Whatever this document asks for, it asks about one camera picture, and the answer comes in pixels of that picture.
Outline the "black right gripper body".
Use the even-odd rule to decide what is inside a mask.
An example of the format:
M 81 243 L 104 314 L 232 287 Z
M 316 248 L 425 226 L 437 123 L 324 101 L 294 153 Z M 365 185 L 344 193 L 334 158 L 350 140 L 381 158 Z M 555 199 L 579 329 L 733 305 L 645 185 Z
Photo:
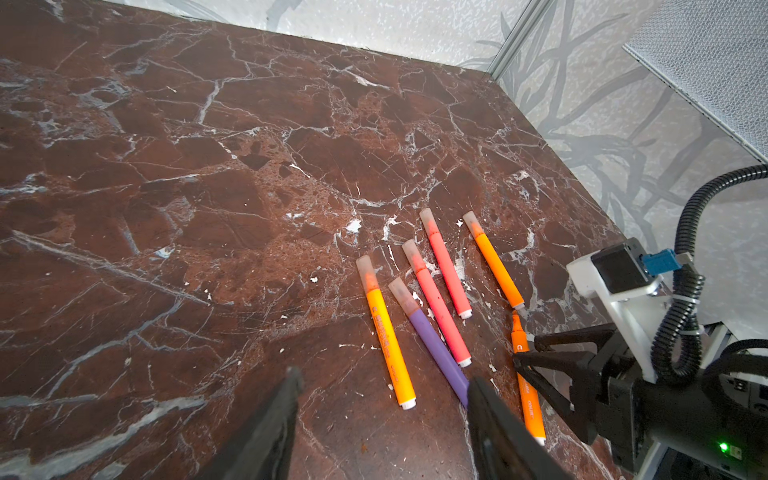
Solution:
M 767 358 L 751 353 L 764 340 L 726 347 L 688 386 L 644 381 L 621 335 L 614 329 L 581 329 L 571 373 L 569 426 L 592 442 L 601 435 L 615 462 L 637 471 L 656 441 L 721 471 L 726 477 L 767 476 L 767 387 L 746 375 L 767 375 Z

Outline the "thin pink pen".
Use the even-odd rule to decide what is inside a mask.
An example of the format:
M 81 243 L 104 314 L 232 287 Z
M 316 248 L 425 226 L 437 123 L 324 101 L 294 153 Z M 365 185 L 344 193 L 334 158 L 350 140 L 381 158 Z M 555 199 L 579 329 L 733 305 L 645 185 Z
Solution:
M 456 312 L 462 320 L 467 320 L 472 316 L 472 308 L 447 250 L 445 241 L 439 231 L 434 215 L 430 208 L 425 208 L 420 211 L 419 216 L 426 230 L 429 244 L 437 260 Z

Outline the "orange pen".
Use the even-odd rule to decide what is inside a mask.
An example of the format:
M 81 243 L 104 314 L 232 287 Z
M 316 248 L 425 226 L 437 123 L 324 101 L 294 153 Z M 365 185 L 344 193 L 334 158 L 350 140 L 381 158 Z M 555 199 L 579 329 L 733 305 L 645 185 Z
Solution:
M 403 410 L 410 410 L 416 406 L 416 394 L 377 281 L 375 269 L 368 255 L 358 258 L 356 266 L 397 402 Z
M 521 318 L 517 311 L 512 313 L 511 342 L 514 354 L 529 351 L 527 337 L 522 328 Z M 541 446 L 544 446 L 546 442 L 546 431 L 544 428 L 538 392 L 520 373 L 517 374 L 517 378 L 522 404 L 522 415 L 526 429 Z
M 469 211 L 465 213 L 463 220 L 510 305 L 516 310 L 525 308 L 525 302 L 519 289 L 509 275 L 474 212 Z

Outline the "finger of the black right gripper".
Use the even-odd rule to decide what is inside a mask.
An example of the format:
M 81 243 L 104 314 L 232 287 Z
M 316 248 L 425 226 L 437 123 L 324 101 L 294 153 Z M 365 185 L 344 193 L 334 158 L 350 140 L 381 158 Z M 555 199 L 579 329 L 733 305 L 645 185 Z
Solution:
M 596 354 L 614 335 L 612 323 L 584 327 L 557 333 L 537 335 L 533 345 L 536 352 L 586 351 Z
M 520 352 L 513 364 L 520 374 L 550 404 L 571 431 L 585 444 L 591 443 L 591 353 L 587 351 Z M 566 398 L 538 368 L 559 371 L 571 379 Z

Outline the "purple marker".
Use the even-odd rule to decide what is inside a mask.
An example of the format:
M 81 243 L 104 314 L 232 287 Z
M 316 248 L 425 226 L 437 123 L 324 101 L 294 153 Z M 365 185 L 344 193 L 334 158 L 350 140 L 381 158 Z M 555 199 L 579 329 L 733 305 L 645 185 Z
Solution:
M 401 278 L 395 278 L 389 283 L 388 287 L 452 387 L 462 406 L 467 408 L 469 380 L 462 372 L 461 367 L 454 360 L 444 342 L 439 338 L 404 281 Z

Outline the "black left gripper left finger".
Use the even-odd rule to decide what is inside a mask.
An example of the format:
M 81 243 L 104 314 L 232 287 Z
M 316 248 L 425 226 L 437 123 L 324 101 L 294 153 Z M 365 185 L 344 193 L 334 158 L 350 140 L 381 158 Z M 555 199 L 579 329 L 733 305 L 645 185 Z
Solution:
M 199 479 L 286 479 L 289 476 L 301 371 L 286 370 L 284 380 L 197 473 Z

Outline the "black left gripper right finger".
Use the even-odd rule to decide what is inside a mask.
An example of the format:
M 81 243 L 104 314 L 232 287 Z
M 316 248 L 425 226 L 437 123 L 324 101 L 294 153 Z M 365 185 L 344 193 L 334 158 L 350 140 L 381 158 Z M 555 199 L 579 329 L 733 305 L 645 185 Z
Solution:
M 468 427 L 479 479 L 568 479 L 570 476 L 512 414 L 491 384 L 469 381 Z

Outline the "thick pink marker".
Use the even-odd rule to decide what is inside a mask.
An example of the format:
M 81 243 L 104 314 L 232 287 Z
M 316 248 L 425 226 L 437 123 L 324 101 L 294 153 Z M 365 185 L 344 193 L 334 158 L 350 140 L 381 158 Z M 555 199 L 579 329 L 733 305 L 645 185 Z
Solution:
M 472 363 L 470 352 L 416 243 L 413 240 L 408 240 L 402 245 L 402 248 L 455 361 L 461 368 L 468 367 Z

